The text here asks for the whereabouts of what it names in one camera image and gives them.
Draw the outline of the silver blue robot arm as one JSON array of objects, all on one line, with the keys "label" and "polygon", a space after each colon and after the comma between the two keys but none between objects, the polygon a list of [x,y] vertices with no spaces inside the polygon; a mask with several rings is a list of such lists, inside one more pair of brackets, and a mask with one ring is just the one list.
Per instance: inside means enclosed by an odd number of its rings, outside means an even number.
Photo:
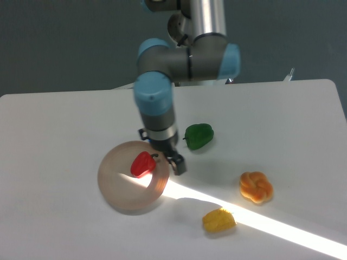
[{"label": "silver blue robot arm", "polygon": [[138,50],[138,77],[134,99],[144,127],[143,140],[164,154],[175,175],[186,170],[184,158],[177,152],[172,85],[174,83],[233,79],[239,75],[239,47],[227,41],[223,1],[142,1],[150,12],[171,11],[176,29],[177,47],[161,39],[150,38]]}]

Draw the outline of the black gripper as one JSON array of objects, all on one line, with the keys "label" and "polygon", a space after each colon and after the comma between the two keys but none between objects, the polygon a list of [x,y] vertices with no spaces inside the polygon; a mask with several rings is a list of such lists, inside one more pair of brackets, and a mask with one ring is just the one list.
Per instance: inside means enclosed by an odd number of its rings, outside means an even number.
[{"label": "black gripper", "polygon": [[163,152],[168,163],[171,165],[174,175],[180,176],[187,171],[185,159],[177,152],[176,145],[178,143],[178,133],[165,138],[164,140],[153,139],[149,136],[146,129],[138,130],[140,138],[147,140],[150,146],[157,151]]}]

